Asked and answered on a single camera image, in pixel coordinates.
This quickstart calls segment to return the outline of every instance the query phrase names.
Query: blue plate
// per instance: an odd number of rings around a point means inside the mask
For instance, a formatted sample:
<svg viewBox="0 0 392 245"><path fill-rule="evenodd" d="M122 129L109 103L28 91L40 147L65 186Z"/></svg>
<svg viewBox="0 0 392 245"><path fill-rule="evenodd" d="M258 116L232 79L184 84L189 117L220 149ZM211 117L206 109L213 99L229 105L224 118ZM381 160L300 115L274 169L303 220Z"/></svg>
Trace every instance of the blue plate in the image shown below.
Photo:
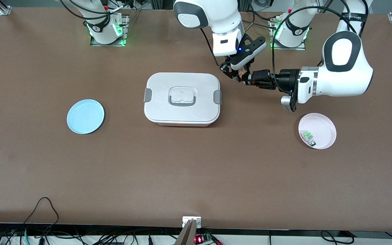
<svg viewBox="0 0 392 245"><path fill-rule="evenodd" d="M67 125L78 134L97 130L104 121L104 108L93 99L84 99L72 106L67 114Z"/></svg>

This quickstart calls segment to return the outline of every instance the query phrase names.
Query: brown table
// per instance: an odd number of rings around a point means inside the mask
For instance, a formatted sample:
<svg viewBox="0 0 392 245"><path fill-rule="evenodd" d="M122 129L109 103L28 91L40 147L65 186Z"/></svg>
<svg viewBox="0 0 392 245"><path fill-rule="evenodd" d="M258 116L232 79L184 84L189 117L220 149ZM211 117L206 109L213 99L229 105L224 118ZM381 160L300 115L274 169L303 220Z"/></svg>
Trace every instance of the brown table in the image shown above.
<svg viewBox="0 0 392 245"><path fill-rule="evenodd" d="M375 70L367 93L313 97L296 113L282 109L281 93L218 71L201 32L180 26L171 11L143 11L124 48L90 47L81 22L63 8L14 8L0 18L0 222L23 222L48 196L60 223L176 227L183 215L198 215L213 228L392 231L385 15L370 16L363 35ZM276 51L277 68L316 65L337 22L317 15L307 50ZM260 27L249 33L268 38ZM269 49L252 65L265 68ZM218 121L207 128L148 121L144 88L157 72L214 74L224 99ZM97 132L77 135L66 115L87 98L103 104L106 119ZM311 112L337 127L327 150L299 139L297 123ZM54 219L42 203L30 221Z"/></svg>

